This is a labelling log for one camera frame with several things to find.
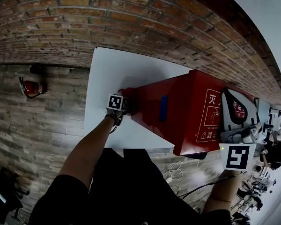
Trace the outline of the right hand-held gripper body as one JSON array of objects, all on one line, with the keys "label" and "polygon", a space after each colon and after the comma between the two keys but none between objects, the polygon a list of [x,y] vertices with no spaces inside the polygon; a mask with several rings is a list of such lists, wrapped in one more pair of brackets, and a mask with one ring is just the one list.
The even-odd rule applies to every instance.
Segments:
[{"label": "right hand-held gripper body", "polygon": [[222,132],[219,144],[223,168],[247,171],[252,164],[257,140],[262,125],[260,123],[240,129]]}]

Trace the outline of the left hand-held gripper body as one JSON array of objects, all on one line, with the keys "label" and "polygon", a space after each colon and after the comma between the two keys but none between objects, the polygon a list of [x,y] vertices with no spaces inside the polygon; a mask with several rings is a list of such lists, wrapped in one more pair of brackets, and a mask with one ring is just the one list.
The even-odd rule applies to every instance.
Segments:
[{"label": "left hand-held gripper body", "polygon": [[131,115],[131,102],[128,98],[117,95],[110,94],[107,102],[107,114],[108,115]]}]

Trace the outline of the red fire extinguisher box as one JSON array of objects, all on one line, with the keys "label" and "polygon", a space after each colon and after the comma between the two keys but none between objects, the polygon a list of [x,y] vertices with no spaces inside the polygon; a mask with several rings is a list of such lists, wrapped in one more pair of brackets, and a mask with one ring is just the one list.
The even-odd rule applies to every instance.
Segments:
[{"label": "red fire extinguisher box", "polygon": [[131,118],[173,144],[177,156],[218,150],[220,134],[225,132],[224,88],[238,91],[254,103],[249,93],[201,71],[191,70],[185,75],[134,88],[133,95],[128,97]]}]

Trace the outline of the person's left forearm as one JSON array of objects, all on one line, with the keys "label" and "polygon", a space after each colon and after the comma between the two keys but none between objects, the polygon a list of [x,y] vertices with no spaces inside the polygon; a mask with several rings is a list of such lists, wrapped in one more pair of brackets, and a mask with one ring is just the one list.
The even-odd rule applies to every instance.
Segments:
[{"label": "person's left forearm", "polygon": [[82,138],[67,157],[59,174],[72,176],[89,188],[113,124],[112,118],[104,118]]}]

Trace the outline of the person's right forearm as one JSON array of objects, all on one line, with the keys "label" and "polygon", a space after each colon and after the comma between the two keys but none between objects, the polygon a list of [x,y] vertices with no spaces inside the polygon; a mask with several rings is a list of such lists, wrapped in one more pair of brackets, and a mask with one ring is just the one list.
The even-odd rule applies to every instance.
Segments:
[{"label": "person's right forearm", "polygon": [[236,197],[238,188],[243,179],[241,171],[224,170],[214,184],[205,206],[204,213],[215,210],[227,210],[230,212],[231,203]]}]

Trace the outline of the red fire extinguisher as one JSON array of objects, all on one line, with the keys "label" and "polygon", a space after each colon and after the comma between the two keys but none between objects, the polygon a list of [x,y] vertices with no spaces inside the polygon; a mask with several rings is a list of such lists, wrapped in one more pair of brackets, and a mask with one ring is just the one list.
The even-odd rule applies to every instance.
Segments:
[{"label": "red fire extinguisher", "polygon": [[19,77],[20,89],[23,95],[27,98],[36,98],[40,95],[47,93],[46,83],[33,82],[24,80],[23,77]]}]

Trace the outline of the light blue desk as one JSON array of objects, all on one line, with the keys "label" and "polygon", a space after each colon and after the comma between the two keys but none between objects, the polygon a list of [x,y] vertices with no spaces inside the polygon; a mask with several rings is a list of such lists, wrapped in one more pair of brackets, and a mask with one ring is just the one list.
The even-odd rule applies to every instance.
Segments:
[{"label": "light blue desk", "polygon": [[259,115],[259,120],[262,126],[257,142],[261,143],[266,138],[267,129],[264,128],[264,125],[269,123],[271,105],[261,98],[256,98],[255,103],[257,107],[257,113]]}]

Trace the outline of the black left wrist band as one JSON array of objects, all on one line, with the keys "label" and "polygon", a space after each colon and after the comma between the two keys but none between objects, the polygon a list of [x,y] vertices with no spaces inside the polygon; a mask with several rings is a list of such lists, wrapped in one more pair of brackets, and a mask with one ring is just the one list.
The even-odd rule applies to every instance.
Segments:
[{"label": "black left wrist band", "polygon": [[115,114],[106,114],[105,118],[112,118],[114,121],[113,126],[118,126],[119,118]]}]

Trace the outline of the black desk equipment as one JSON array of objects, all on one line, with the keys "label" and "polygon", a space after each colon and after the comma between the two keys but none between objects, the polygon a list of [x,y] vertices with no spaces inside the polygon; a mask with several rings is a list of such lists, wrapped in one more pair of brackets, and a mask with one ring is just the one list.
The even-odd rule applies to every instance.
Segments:
[{"label": "black desk equipment", "polygon": [[281,129],[281,105],[273,105],[270,108],[270,115],[273,131],[279,131]]}]

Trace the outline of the small black floor object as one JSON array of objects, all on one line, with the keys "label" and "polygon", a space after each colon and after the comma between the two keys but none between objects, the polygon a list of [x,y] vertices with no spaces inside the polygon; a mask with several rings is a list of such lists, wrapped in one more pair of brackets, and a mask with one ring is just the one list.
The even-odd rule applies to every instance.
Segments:
[{"label": "small black floor object", "polygon": [[30,67],[30,72],[35,75],[41,75],[44,72],[44,67],[41,65],[32,65]]}]

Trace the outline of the person's dark shirt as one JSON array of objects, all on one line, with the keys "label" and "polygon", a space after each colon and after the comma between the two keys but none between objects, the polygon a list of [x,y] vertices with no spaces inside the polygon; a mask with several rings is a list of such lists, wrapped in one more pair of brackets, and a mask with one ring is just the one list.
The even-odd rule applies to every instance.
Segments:
[{"label": "person's dark shirt", "polygon": [[230,212],[199,214],[178,198],[144,149],[104,149],[87,187],[58,175],[29,225],[231,225]]}]

